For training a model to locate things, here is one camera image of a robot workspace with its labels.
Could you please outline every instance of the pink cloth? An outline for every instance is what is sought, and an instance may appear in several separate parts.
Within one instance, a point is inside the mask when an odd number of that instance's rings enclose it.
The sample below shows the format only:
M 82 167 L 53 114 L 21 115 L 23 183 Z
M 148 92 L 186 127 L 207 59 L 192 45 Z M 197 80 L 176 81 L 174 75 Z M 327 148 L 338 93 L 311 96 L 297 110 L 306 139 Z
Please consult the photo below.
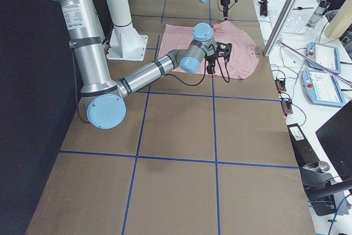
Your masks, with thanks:
M 230 77 L 234 79 L 245 79 L 250 76 L 258 64 L 258 58 L 255 56 L 254 51 L 256 44 L 251 37 L 244 30 L 228 20 L 215 24 L 213 31 L 216 41 L 232 43 L 230 61 L 227 64 Z M 174 49 L 187 49 L 192 40 L 193 28 L 167 24 L 159 50 L 159 58 Z M 220 58 L 219 62 L 224 76 L 227 77 L 224 59 Z M 176 68 L 174 71 L 184 73 L 180 67 Z M 215 72 L 215 75 L 221 76 L 218 64 L 216 64 Z M 204 60 L 196 73 L 204 73 Z

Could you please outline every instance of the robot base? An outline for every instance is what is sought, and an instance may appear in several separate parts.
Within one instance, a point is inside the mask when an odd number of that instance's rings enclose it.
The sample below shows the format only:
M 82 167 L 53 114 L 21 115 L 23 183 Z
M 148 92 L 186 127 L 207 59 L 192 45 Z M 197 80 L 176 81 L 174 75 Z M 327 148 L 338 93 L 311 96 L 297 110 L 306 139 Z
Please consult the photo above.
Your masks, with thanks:
M 148 36 L 139 35 L 135 29 L 133 29 L 132 32 L 134 38 L 127 36 L 126 33 L 121 33 L 119 35 L 121 42 L 119 42 L 117 33 L 115 29 L 113 29 L 110 40 L 110 49 L 106 58 L 110 60 L 143 61 Z

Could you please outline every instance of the label on robot arm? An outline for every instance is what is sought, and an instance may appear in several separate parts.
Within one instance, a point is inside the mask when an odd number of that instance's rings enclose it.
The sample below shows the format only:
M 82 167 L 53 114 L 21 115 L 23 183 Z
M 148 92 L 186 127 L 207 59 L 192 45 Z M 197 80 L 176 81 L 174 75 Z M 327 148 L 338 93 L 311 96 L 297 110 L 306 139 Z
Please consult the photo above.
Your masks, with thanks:
M 304 137 L 298 127 L 290 127 L 291 133 L 296 141 L 304 140 Z
M 82 8 L 79 3 L 62 6 L 61 8 L 68 30 L 86 27 Z

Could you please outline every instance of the white table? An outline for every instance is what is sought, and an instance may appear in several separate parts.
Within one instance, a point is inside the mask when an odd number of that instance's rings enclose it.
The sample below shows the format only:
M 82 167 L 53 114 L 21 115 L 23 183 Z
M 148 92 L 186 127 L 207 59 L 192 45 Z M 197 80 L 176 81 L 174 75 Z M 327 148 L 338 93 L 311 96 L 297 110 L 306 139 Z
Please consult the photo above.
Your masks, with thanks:
M 272 27 L 271 27 L 271 23 L 266 22 L 266 21 L 270 21 L 269 16 L 267 17 L 260 16 L 259 14 L 260 5 L 258 1 L 260 0 L 253 0 L 254 5 L 256 7 L 257 17 L 258 17 L 258 20 L 260 21 L 262 36 L 264 41 L 266 42 L 272 32 Z M 286 0 L 268 0 L 268 10 L 269 11 L 282 10 L 285 1 Z M 299 6 L 314 7 L 314 9 L 304 9 L 299 11 L 303 20 L 307 22 L 310 16 L 312 15 L 312 13 L 314 12 L 315 8 L 317 7 L 317 5 L 318 3 L 316 0 L 297 0 L 294 7 L 299 7 Z M 282 37 L 283 37 L 282 41 L 292 48 L 306 47 L 306 45 L 309 42 L 315 41 L 317 39 L 317 36 L 321 33 L 326 23 L 327 23 L 327 19 L 324 18 L 320 20 L 313 29 L 307 28 L 307 32 L 304 34 L 282 34 Z M 332 39 L 327 38 L 326 35 L 323 33 L 321 36 L 320 43 L 325 43 L 331 40 Z M 339 49 L 341 62 L 351 62 L 351 59 L 349 58 L 348 54 L 346 53 L 344 47 L 342 46 L 339 40 L 329 42 L 329 45 L 335 46 Z M 282 57 L 283 57 L 283 61 L 279 54 L 279 47 L 275 46 L 269 56 L 270 63 L 272 64 L 272 69 L 281 70 L 286 75 L 286 78 L 288 77 L 296 78 L 296 74 L 291 70 L 287 69 L 286 67 L 289 67 L 298 73 L 303 63 L 302 58 L 299 58 L 297 55 L 293 54 L 286 48 L 282 48 Z M 342 72 L 340 76 L 348 80 L 351 80 L 352 66 L 342 65 L 341 68 L 342 68 Z M 276 77 L 277 74 L 279 78 L 283 77 L 281 73 L 278 73 L 277 71 L 273 72 L 274 77 Z M 349 88 L 346 84 L 340 81 L 338 82 L 341 89 Z M 320 128 L 328 119 L 330 119 L 340 108 L 311 104 L 305 95 L 305 91 L 302 87 L 303 84 L 300 76 L 297 80 L 296 85 L 294 84 L 295 84 L 294 79 L 286 80 L 287 93 L 291 97 L 293 96 L 293 103 L 299 106 L 306 113 L 306 116 L 307 116 L 307 120 L 305 124 L 301 127 L 301 129 L 304 132 L 305 136 L 307 137 L 309 143 L 312 145 L 313 149 L 315 150 L 317 156 L 320 158 L 320 160 L 327 161 L 331 166 L 330 160 L 326 156 L 321 144 L 319 143 L 316 137 L 315 131 L 318 128 Z M 343 95 L 345 97 L 346 102 L 352 99 L 352 92 L 343 92 Z M 292 115 L 289 115 L 287 117 L 286 123 L 302 124 L 304 121 L 303 113 L 301 113 L 301 111 L 294 106 L 293 106 L 293 112 L 294 113 Z M 332 166 L 329 173 L 331 173 L 333 176 L 338 175 L 338 173 Z M 352 204 L 351 197 L 349 197 L 348 201 L 350 202 L 350 204 Z M 311 208 L 310 211 L 311 211 L 316 232 L 321 234 L 327 234 L 330 227 L 330 222 L 328 222 L 327 220 L 331 220 L 333 218 L 333 215 L 319 217 L 315 214 L 313 208 Z M 338 234 L 338 233 L 352 234 L 352 210 L 349 210 L 349 215 L 337 217 L 337 222 L 334 224 L 334 228 L 331 234 Z

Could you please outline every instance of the pink shirt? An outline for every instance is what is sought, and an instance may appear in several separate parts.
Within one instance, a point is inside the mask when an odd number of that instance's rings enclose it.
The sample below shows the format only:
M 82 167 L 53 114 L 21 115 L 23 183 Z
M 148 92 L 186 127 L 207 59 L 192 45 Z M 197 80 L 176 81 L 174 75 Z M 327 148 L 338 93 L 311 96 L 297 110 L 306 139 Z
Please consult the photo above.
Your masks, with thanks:
M 223 43 L 232 43 L 232 51 L 230 61 L 227 64 L 229 75 L 234 79 L 245 79 L 250 76 L 257 64 L 258 58 L 255 56 L 255 42 L 242 29 L 227 21 L 215 24 L 213 27 L 214 37 L 216 41 Z M 193 40 L 193 28 L 183 26 L 166 25 L 159 50 L 159 58 L 166 55 L 169 51 L 175 49 L 187 49 Z M 225 64 L 223 58 L 219 58 L 220 65 L 223 69 L 225 77 Z M 204 61 L 196 72 L 204 73 Z M 184 71 L 178 67 L 175 72 Z M 221 76 L 219 66 L 216 64 L 215 75 Z

